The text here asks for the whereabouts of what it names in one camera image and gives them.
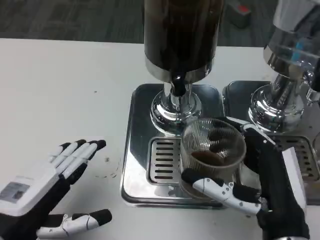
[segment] white countertop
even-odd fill
[[[261,239],[256,219],[232,209],[137,208],[122,200],[131,94],[141,84],[160,83],[144,61],[142,44],[0,39],[0,185],[26,165],[45,161],[59,144],[105,139],[107,147],[54,213],[108,208],[113,220],[72,239]],[[212,72],[199,83],[221,92],[232,81],[273,75],[262,48],[218,47]],[[309,206],[312,239],[320,238],[319,217],[320,207]]]

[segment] robotic hand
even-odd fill
[[[266,240],[309,239],[305,222],[306,196],[295,149],[277,149],[276,144],[255,125],[223,117],[245,139],[245,164],[259,174],[261,190],[239,183],[206,177],[187,168],[182,179],[227,207],[255,215]]]
[[[105,146],[104,140],[64,143],[43,165],[0,187],[0,240],[61,239],[110,222],[107,209],[49,215]]]

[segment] chrome base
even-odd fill
[[[275,82],[258,88],[251,97],[250,120],[266,132],[286,133],[296,129],[304,112],[300,85],[279,75]]]
[[[187,91],[182,97],[171,94],[171,84],[164,83],[151,104],[151,120],[154,126],[164,134],[180,135],[184,127],[201,115],[201,102],[192,92],[192,84],[186,85]]]
[[[181,136],[170,137],[159,131],[150,118],[152,101],[162,90],[163,84],[143,84],[132,94],[121,196],[128,203],[142,207],[221,208],[222,205],[216,201],[190,197],[181,187],[177,156],[180,151],[176,149]],[[201,117],[223,115],[222,101],[214,87],[193,85],[192,91],[202,103]]]

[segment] reflective chrome surface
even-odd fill
[[[302,81],[278,75],[272,84],[258,88],[251,97],[250,120],[264,131],[293,131],[304,112],[299,95],[301,84]]]
[[[226,87],[223,90],[223,101],[228,102],[230,99],[233,99],[232,101],[232,109],[229,109],[229,112],[226,112],[225,114],[230,117],[238,117],[243,120],[249,120],[248,115],[244,115],[242,113],[246,112],[246,109],[248,109],[250,105],[250,95],[252,91],[245,91],[246,89],[251,89],[251,85],[253,82],[250,81],[235,81],[232,84],[236,84],[237,89],[239,91],[237,92],[231,92],[226,91]],[[303,115],[300,121],[300,124],[291,132],[287,133],[271,133],[272,136],[277,137],[279,135],[279,138],[281,138],[281,142],[289,140],[287,144],[299,144],[299,142],[296,142],[297,138],[305,138],[303,140],[303,144],[300,145],[299,150],[301,150],[301,153],[299,153],[299,165],[302,169],[302,174],[304,174],[303,180],[304,180],[304,187],[305,187],[305,193],[307,197],[307,204],[308,205],[320,205],[320,179],[319,179],[319,161],[316,159],[316,153],[314,152],[314,149],[310,149],[310,143],[314,141],[314,139],[317,137],[317,134],[320,132],[320,107],[318,104],[313,104],[312,106],[307,106],[306,102],[306,93],[309,89],[309,86],[307,84],[303,84],[301,86],[300,90],[300,96],[302,99],[302,102],[305,104]],[[242,102],[237,102],[234,99],[234,95],[236,95],[237,98],[242,98]]]
[[[302,81],[310,87],[306,104],[310,106],[320,101],[319,3],[311,0],[278,2],[274,28],[263,57],[280,76],[272,86],[253,94],[249,109],[250,119],[263,130],[281,133],[298,126],[304,108],[299,97]]]
[[[163,84],[143,84],[132,94],[121,177],[121,195],[124,200],[136,206],[220,208],[222,205],[215,201],[191,198],[178,183],[155,183],[148,177],[153,140],[170,138],[158,131],[150,118],[152,100],[161,90],[163,90]],[[213,118],[223,115],[221,98],[214,87],[194,85],[192,91],[202,102],[202,117]]]
[[[171,93],[171,84],[164,83],[164,90],[159,92],[151,104],[151,119],[154,126],[161,132],[180,135],[184,127],[198,119],[201,115],[201,102],[192,92],[192,84],[185,86],[183,96]]]
[[[274,28],[263,53],[267,64],[279,74],[295,80],[310,73],[318,75],[319,20],[320,7],[314,1],[279,1],[273,17]]]
[[[211,72],[212,64],[213,60],[196,70],[188,71],[185,75],[184,80],[188,84],[200,81]],[[148,69],[149,73],[151,73],[151,75],[153,75],[156,79],[159,79],[165,83],[171,82],[170,72],[154,65],[147,57],[145,57],[145,66]]]

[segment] drip tray slot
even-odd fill
[[[159,137],[150,143],[149,180],[154,184],[179,184],[180,138]]]
[[[294,147],[304,182],[319,180],[319,170],[310,141],[304,136],[269,135],[281,150]]]

